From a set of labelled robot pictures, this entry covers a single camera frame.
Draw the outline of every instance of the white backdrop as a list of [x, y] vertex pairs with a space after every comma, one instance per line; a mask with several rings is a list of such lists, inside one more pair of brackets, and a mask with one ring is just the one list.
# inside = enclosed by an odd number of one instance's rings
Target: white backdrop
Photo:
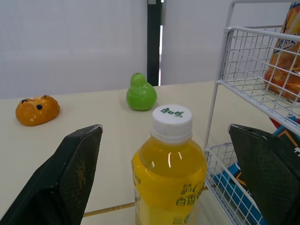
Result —
[[[161, 84], [214, 80], [232, 0], [165, 0]], [[239, 4], [231, 25], [283, 24], [290, 3]]]
[[126, 88], [146, 43], [146, 0], [1, 0], [0, 98]]

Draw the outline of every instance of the yellow juice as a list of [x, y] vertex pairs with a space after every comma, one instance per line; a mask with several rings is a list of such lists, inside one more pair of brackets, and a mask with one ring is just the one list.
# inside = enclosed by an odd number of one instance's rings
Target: yellow juice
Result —
[[166, 143], [152, 135], [135, 153], [132, 169], [136, 225], [194, 224], [192, 209], [203, 189], [206, 160], [190, 136]]

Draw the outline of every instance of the wire basket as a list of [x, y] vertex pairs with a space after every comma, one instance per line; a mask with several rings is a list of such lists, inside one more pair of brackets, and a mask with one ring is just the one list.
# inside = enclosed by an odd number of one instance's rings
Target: wire basket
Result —
[[[232, 27], [228, 28], [227, 42], [218, 83], [223, 84], [255, 107], [296, 134], [300, 125], [290, 119], [300, 119], [300, 91], [292, 90], [289, 83], [293, 77], [300, 79], [293, 67], [299, 62], [299, 51], [276, 47], [279, 43], [296, 43], [299, 36], [281, 34], [281, 25]], [[270, 61], [274, 52], [278, 53], [276, 63]], [[292, 59], [291, 66], [284, 68], [281, 59], [287, 54]], [[275, 82], [275, 74], [283, 73], [283, 81]]]
[[263, 225], [263, 218], [250, 194], [228, 171], [237, 162], [231, 143], [210, 147], [207, 156], [206, 186], [233, 225]]

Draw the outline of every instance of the white wire rack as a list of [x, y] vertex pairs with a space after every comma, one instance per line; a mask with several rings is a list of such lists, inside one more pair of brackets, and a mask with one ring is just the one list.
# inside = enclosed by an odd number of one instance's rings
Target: white wire rack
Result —
[[[300, 80], [300, 72], [293, 71], [293, 68], [300, 62], [298, 58], [300, 47], [297, 52], [275, 47], [278, 40], [282, 43], [297, 43], [300, 41], [300, 36], [280, 33], [281, 25], [229, 27], [234, 5], [251, 2], [291, 1], [239, 0], [232, 2], [226, 20], [219, 74], [213, 92], [209, 124], [204, 143], [205, 148], [208, 143], [208, 134], [219, 84], [224, 85], [269, 117], [300, 135], [300, 125], [289, 118], [293, 115], [300, 119], [300, 82], [299, 89], [290, 84], [291, 79]], [[272, 63], [270, 59], [274, 51], [278, 53], [278, 57], [276, 62]], [[290, 63], [280, 60], [284, 54], [290, 55]], [[266, 77], [268, 69], [271, 71], [270, 77]], [[276, 73], [282, 73], [283, 80], [275, 82]]]
[[208, 161], [206, 186], [228, 220], [234, 225], [260, 225], [263, 218], [257, 205], [227, 169], [237, 162], [233, 145], [225, 143], [205, 152]]
[[[225, 143], [207, 148], [212, 116], [221, 84], [260, 109], [292, 132], [300, 135], [300, 125], [291, 120], [293, 115], [300, 119], [300, 47], [295, 52], [276, 45], [297, 43], [300, 36], [282, 34], [282, 25], [230, 27], [233, 9], [239, 3], [279, 3], [290, 0], [236, 0], [230, 5], [225, 24], [218, 74], [210, 107], [209, 122], [204, 141], [208, 160], [206, 186], [233, 225], [266, 224], [254, 200], [228, 171], [228, 167], [237, 161], [232, 144]], [[277, 59], [272, 60], [274, 52]], [[289, 55], [289, 62], [283, 62], [283, 56]], [[276, 73], [283, 74], [283, 80], [275, 82]], [[299, 87], [291, 85], [291, 79]], [[245, 206], [244, 198], [250, 205]]]

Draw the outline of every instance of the white bottle cap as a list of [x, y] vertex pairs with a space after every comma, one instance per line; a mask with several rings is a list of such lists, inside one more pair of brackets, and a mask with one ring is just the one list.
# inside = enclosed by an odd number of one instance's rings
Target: white bottle cap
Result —
[[191, 111], [180, 105], [162, 105], [152, 113], [151, 135], [165, 143], [182, 143], [193, 135]]

